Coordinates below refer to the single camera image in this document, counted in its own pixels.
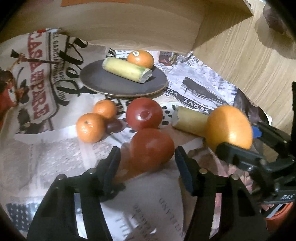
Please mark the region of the large plain orange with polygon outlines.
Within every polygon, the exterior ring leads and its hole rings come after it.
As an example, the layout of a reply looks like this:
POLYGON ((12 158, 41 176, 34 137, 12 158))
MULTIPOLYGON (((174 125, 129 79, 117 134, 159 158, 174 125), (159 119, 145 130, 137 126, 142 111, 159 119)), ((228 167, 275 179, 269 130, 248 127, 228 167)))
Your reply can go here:
POLYGON ((215 152, 224 142, 249 150, 253 131, 248 118, 238 108, 222 105, 212 111, 205 125, 205 139, 215 152))

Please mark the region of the yellow banana piece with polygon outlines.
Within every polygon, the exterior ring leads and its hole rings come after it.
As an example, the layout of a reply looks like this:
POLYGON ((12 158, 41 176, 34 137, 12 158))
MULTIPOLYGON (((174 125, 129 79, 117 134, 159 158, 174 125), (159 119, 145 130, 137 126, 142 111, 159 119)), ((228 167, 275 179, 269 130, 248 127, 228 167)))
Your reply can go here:
POLYGON ((205 137, 205 127, 208 116, 198 111, 176 106, 171 117, 171 125, 177 130, 205 137))
POLYGON ((152 77, 151 69, 115 57, 105 58, 102 62, 102 68, 105 71, 137 83, 145 83, 152 77))

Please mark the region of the red tomato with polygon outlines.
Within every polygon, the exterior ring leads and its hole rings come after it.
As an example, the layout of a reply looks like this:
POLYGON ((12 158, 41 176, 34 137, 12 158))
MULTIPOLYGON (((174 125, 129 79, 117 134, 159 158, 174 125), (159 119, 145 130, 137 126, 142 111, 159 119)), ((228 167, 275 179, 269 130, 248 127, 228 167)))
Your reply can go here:
POLYGON ((144 128, 130 142, 129 161, 135 170, 147 172, 170 161, 174 152, 175 145, 170 135, 156 128, 144 128))
POLYGON ((139 131, 144 128, 158 128, 163 120, 161 106, 150 98, 136 98, 127 107, 126 122, 128 126, 139 131))

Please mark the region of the small tangerine front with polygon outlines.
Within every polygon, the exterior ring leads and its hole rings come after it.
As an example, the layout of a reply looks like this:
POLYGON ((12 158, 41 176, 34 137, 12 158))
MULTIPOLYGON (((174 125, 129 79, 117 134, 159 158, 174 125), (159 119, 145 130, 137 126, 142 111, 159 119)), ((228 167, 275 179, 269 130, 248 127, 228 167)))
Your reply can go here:
POLYGON ((85 143, 96 143, 105 135, 104 119, 96 113, 86 113, 76 122, 78 138, 85 143))

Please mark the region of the small tangerine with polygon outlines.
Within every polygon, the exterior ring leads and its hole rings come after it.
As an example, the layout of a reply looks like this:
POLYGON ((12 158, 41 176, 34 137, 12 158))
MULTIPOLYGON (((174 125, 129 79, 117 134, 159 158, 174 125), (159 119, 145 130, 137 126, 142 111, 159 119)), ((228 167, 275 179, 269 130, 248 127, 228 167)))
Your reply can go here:
POLYGON ((116 117, 117 107, 113 101, 108 99, 98 101, 92 110, 93 113, 99 114, 103 118, 110 120, 116 117))
POLYGON ((96 113, 86 113, 76 122, 78 138, 85 143, 96 143, 105 135, 104 119, 96 113))

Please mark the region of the small tangerine back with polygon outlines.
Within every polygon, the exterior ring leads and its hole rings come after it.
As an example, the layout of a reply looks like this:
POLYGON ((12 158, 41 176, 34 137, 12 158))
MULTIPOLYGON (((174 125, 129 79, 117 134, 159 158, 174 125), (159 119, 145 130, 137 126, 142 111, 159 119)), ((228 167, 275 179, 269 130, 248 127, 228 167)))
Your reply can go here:
POLYGON ((113 101, 108 99, 98 101, 92 110, 93 113, 99 114, 103 118, 110 120, 116 117, 117 107, 113 101))

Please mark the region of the orange with sticker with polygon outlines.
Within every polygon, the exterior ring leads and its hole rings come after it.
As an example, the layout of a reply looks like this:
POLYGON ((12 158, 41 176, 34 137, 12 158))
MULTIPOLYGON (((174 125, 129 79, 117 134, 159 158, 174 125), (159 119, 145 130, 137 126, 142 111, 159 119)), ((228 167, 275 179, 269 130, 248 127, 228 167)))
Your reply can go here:
POLYGON ((127 61, 145 68, 152 69, 154 58, 151 53, 144 50, 135 50, 128 54, 127 61))

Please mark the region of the pink striped curtain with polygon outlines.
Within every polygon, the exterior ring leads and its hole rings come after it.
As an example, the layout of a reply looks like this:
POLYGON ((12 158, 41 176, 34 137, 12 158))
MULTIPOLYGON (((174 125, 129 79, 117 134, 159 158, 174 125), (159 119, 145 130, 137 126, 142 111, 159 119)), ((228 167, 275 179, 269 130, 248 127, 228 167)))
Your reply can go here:
POLYGON ((284 36, 287 36, 291 39, 294 39, 291 31, 288 29, 288 27, 286 26, 286 24, 284 23, 280 15, 277 13, 277 11, 273 7, 271 7, 269 4, 266 4, 262 12, 268 26, 272 30, 284 36))

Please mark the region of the printed newspaper sheet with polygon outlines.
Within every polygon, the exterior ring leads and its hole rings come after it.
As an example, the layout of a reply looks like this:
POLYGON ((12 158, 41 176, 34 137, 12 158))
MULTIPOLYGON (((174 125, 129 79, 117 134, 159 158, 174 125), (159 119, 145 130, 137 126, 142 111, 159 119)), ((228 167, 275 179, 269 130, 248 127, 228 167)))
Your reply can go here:
MULTIPOLYGON (((77 176, 107 157, 113 146, 126 145, 134 136, 131 128, 113 133, 98 143, 80 141, 75 130, 78 118, 91 112, 96 102, 113 101, 117 117, 124 120, 131 98, 94 92, 80 79, 81 70, 107 56, 126 58, 128 51, 93 45, 55 31, 20 35, 1 44, 1 69, 13 65, 12 51, 42 63, 13 66, 18 88, 28 92, 21 100, 10 87, 1 96, 1 205, 15 228, 26 237, 37 209, 58 174, 77 176)), ((225 176, 236 168, 203 149, 202 139, 171 127, 176 106, 203 114, 230 104, 252 122, 271 123, 271 117, 235 85, 203 64, 192 53, 153 51, 154 64, 168 80, 160 92, 149 88, 150 97, 163 108, 159 127, 176 145, 194 154, 195 160, 215 174, 225 176)), ((115 240, 182 240, 191 214, 181 199, 177 167, 169 161, 163 169, 129 179, 126 190, 102 204, 107 225, 115 240)))

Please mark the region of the dark round plate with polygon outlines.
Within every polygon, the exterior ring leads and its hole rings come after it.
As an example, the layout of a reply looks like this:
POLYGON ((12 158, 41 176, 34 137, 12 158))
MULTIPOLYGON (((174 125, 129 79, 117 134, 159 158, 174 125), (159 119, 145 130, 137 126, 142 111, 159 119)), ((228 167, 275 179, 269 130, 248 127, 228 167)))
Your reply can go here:
POLYGON ((168 86, 165 73, 157 67, 153 67, 149 80, 141 84, 105 71, 102 63, 102 60, 90 63, 80 72, 81 82, 92 91, 128 98, 153 95, 168 86))

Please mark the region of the orange sticky note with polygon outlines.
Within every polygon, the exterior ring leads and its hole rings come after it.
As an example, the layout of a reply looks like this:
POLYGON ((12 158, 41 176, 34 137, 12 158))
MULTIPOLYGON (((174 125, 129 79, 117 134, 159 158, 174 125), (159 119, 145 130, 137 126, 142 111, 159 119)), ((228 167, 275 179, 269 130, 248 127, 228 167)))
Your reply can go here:
POLYGON ((75 6, 79 4, 88 4, 88 3, 122 3, 128 4, 130 0, 62 0, 61 7, 66 6, 75 6))

